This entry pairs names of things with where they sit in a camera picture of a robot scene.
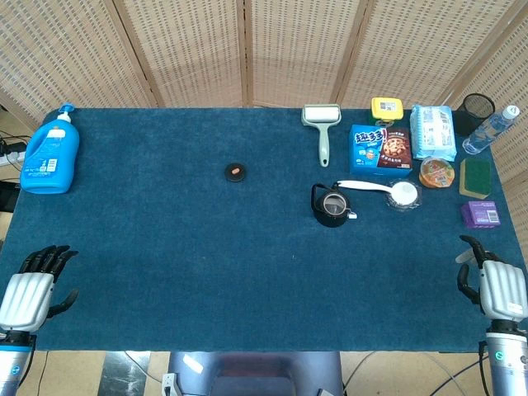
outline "bottle cap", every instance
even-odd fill
[[[73,104],[68,103],[68,102],[63,103],[62,106],[59,108],[59,113],[61,114],[57,115],[57,120],[64,120],[67,122],[72,122],[72,119],[69,118],[68,113],[74,110],[75,110],[75,106]]]
[[[515,117],[519,115],[519,113],[521,113],[521,111],[519,110],[519,107],[511,105],[511,106],[507,106],[502,111],[502,116],[506,118],[507,120],[513,120]]]

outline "woven screen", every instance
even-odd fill
[[[343,106],[370,107],[379,96],[435,104],[512,3],[375,2]]]
[[[493,145],[511,217],[528,261],[528,20],[524,20],[483,66],[461,95],[450,101],[458,107],[471,92],[488,95],[498,110],[514,104],[521,109],[515,125]]]
[[[257,105],[331,101],[359,0],[252,0]]]
[[[0,90],[33,127],[63,101],[150,106],[102,1],[1,2],[0,42]]]
[[[528,20],[513,31],[462,94],[452,101],[454,107],[471,92],[488,95],[498,110],[507,105],[521,109],[516,124],[493,144],[495,163],[504,183],[528,169]]]
[[[235,0],[125,1],[162,106],[241,106]]]

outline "plastic bag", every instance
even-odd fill
[[[411,142],[416,159],[436,157],[455,161],[451,109],[448,106],[414,105],[411,112]]]

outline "blue laundry detergent bottle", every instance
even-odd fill
[[[34,194],[62,194],[73,180],[79,133],[68,113],[75,107],[64,103],[57,120],[42,125],[26,149],[20,184],[22,190]]]

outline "kettle handle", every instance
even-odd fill
[[[315,205],[315,201],[316,201],[316,195],[317,195],[317,189],[318,188],[323,188],[325,190],[329,190],[331,191],[332,188],[329,188],[329,187],[326,187],[324,184],[314,184],[312,186],[312,199],[310,201],[310,204],[312,205],[312,210],[313,211],[317,211],[317,212],[321,212],[321,213],[324,213],[322,210],[320,210],[316,205]]]

